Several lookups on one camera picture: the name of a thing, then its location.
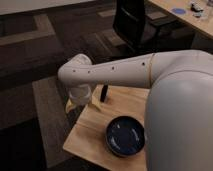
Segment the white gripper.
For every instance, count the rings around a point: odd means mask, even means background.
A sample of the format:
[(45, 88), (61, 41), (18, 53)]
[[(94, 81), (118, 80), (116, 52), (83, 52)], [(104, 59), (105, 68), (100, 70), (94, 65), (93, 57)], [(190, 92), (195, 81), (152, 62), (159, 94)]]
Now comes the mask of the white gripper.
[[(69, 113), (77, 106), (86, 105), (91, 100), (91, 87), (88, 84), (79, 85), (78, 87), (72, 87), (69, 90), (69, 98), (65, 106), (65, 112)], [(97, 99), (92, 99), (89, 103), (90, 106), (101, 109), (101, 104)]]

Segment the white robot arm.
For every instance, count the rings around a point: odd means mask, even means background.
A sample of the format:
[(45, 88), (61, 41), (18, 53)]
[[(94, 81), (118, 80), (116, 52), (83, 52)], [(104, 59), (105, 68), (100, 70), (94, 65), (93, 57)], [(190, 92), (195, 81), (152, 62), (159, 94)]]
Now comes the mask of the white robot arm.
[(88, 103), (98, 84), (147, 88), (147, 170), (213, 171), (213, 54), (179, 50), (100, 64), (77, 54), (58, 78), (76, 105)]

